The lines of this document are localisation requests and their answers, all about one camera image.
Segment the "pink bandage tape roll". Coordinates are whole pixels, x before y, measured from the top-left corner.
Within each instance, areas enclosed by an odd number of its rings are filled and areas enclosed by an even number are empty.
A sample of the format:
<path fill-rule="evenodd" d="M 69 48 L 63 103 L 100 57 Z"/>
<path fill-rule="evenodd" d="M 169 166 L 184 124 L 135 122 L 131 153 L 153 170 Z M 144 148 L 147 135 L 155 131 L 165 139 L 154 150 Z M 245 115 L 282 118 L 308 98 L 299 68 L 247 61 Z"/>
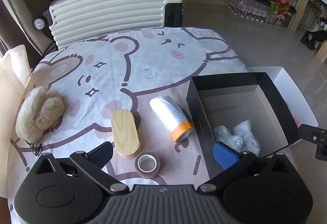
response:
<path fill-rule="evenodd" d="M 134 162 L 136 172 L 145 179 L 153 179 L 158 176 L 161 170 L 159 157 L 150 151 L 142 151 L 135 158 Z"/>

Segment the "pack of water bottles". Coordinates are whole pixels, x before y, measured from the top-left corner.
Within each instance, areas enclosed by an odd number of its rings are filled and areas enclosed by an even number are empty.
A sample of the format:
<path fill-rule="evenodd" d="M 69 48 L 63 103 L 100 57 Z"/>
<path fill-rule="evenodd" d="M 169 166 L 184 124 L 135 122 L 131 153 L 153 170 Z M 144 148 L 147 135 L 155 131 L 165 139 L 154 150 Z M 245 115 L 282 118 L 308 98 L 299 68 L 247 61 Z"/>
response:
<path fill-rule="evenodd" d="M 271 2 L 269 0 L 227 0 L 228 9 L 241 18 L 266 22 Z"/>

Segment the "brown curtain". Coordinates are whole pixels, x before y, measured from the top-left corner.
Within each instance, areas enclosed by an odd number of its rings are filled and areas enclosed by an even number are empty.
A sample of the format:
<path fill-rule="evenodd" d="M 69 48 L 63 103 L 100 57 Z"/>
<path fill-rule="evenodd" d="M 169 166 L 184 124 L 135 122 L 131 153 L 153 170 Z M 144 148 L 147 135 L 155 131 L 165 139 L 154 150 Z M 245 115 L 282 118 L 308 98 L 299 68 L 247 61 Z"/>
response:
<path fill-rule="evenodd" d="M 24 43 L 21 30 L 1 0 L 0 33 L 1 33 L 1 54 L 4 55 L 9 49 Z"/>

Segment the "cream ribbed suitcase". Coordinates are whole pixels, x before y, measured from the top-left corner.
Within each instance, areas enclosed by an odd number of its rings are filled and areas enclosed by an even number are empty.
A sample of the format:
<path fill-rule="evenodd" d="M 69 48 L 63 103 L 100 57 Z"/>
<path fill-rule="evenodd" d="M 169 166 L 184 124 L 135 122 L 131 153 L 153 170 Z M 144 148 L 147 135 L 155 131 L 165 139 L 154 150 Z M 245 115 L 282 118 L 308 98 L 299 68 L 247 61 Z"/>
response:
<path fill-rule="evenodd" d="M 33 22 L 58 48 L 112 32 L 180 27 L 183 0 L 55 0 Z"/>

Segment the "black trash bin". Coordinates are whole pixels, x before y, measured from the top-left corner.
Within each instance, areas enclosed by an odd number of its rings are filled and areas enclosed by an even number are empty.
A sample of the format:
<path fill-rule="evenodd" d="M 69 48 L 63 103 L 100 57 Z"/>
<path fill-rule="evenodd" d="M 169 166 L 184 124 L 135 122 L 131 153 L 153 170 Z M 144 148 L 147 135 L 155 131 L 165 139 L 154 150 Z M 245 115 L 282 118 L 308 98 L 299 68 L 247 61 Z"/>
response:
<path fill-rule="evenodd" d="M 292 18 L 293 18 L 293 15 L 295 15 L 296 12 L 297 12 L 297 11 L 296 11 L 295 7 L 293 7 L 293 6 L 291 5 L 291 6 L 289 7 L 289 10 L 288 10 L 287 16 L 286 16 L 285 21 L 284 21 L 284 24 L 283 24 L 284 27 L 288 27 L 288 26 L 289 26 L 289 24 L 290 24 L 290 22 L 291 22 L 291 20 L 292 20 Z"/>

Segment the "cream quilted pillow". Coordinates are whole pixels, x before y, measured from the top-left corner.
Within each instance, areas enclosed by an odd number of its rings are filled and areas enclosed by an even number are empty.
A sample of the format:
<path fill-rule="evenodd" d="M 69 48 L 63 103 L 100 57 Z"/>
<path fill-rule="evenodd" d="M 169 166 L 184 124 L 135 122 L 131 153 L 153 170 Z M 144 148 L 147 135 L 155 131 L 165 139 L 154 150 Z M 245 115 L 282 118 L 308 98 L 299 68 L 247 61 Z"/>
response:
<path fill-rule="evenodd" d="M 7 197 L 9 145 L 16 114 L 30 75 L 24 45 L 8 50 L 1 57 L 1 197 Z"/>

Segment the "black cardboard box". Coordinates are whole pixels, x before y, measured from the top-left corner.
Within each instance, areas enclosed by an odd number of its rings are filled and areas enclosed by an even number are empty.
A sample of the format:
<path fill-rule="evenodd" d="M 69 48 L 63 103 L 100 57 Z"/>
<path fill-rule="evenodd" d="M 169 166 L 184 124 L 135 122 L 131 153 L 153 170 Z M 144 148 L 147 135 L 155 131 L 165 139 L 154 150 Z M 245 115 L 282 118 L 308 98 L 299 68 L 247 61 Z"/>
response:
<path fill-rule="evenodd" d="M 280 92 L 265 72 L 227 73 L 192 77 L 186 101 L 210 178 L 223 171 L 214 158 L 213 130 L 232 130 L 251 121 L 251 130 L 269 156 L 299 140 L 298 126 Z"/>

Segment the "cream fluffy plush toy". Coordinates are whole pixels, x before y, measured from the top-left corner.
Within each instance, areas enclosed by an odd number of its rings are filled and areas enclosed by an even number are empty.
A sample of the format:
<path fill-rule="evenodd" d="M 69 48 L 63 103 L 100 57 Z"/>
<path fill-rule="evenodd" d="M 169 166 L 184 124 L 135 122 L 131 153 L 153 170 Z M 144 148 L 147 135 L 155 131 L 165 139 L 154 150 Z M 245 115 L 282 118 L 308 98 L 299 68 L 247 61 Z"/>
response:
<path fill-rule="evenodd" d="M 62 96 L 56 90 L 39 86 L 25 97 L 17 114 L 16 135 L 25 141 L 34 155 L 41 153 L 39 143 L 44 132 L 65 112 Z"/>

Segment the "red green snack box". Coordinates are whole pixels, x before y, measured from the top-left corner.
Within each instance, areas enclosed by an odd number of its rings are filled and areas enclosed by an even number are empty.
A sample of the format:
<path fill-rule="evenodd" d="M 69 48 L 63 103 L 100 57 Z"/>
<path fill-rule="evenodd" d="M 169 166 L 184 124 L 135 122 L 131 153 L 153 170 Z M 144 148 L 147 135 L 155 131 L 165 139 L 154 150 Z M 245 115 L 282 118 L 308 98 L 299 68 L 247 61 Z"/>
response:
<path fill-rule="evenodd" d="M 289 0 L 272 0 L 268 11 L 267 23 L 283 26 L 289 11 Z"/>

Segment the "wooden oval block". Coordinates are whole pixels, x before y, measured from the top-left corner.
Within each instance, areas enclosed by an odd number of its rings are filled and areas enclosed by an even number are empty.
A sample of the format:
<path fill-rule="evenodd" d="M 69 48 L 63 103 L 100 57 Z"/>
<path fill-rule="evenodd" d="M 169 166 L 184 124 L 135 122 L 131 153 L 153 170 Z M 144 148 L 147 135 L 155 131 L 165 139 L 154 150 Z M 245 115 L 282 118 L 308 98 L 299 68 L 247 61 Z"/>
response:
<path fill-rule="evenodd" d="M 141 149 L 133 114 L 119 109 L 111 116 L 111 129 L 116 152 L 126 159 L 135 158 Z"/>

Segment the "white cardboard box lid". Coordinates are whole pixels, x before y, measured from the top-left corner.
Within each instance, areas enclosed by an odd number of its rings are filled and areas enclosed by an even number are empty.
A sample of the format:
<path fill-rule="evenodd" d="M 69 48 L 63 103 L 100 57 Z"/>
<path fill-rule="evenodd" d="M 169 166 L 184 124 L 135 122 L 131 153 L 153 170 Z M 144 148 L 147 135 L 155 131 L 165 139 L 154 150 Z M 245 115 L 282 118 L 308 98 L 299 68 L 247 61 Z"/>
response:
<path fill-rule="evenodd" d="M 249 67 L 249 72 L 265 72 L 268 74 L 283 100 L 286 102 L 296 124 L 307 124 L 318 127 L 319 123 L 307 103 L 305 97 L 297 87 L 293 79 L 283 67 L 279 66 L 258 66 Z"/>

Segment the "wooden table leg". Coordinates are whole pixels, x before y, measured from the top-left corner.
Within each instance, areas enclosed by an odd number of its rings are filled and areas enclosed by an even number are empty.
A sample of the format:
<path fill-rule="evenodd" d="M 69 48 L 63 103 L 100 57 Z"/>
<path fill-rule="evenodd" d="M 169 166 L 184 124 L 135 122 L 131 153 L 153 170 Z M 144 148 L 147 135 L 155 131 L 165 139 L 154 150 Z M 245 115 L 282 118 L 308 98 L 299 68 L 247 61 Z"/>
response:
<path fill-rule="evenodd" d="M 297 12 L 295 13 L 294 18 L 292 19 L 292 21 L 290 22 L 290 24 L 288 26 L 288 28 L 291 31 L 296 32 L 296 30 L 300 24 L 301 18 L 305 12 L 305 8 L 307 7 L 308 1 L 309 0 L 299 0 L 298 1 L 297 8 L 296 8 Z"/>

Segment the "cartoon bear bed sheet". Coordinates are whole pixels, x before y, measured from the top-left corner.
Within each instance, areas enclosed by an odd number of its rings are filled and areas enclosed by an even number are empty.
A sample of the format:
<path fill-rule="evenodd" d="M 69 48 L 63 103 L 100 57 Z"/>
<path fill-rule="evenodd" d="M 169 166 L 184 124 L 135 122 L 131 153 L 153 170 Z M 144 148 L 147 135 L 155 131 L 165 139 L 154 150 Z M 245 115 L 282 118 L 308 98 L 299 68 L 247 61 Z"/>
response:
<path fill-rule="evenodd" d="M 141 151 L 159 156 L 154 180 L 142 179 L 134 159 L 114 151 L 103 170 L 129 186 L 180 185 L 195 188 L 210 179 L 196 131 L 175 143 L 150 107 L 150 100 L 170 96 L 192 120 L 186 101 L 192 77 L 247 72 L 245 64 L 218 33 L 200 28 L 134 30 L 98 36 L 62 48 L 36 67 L 26 93 L 45 86 L 60 93 L 65 113 L 47 129 L 40 143 L 56 158 L 114 142 L 111 116 L 130 111 L 138 129 Z M 38 157 L 14 134 L 9 149 L 7 196 L 12 223 L 20 223 L 13 201 Z"/>

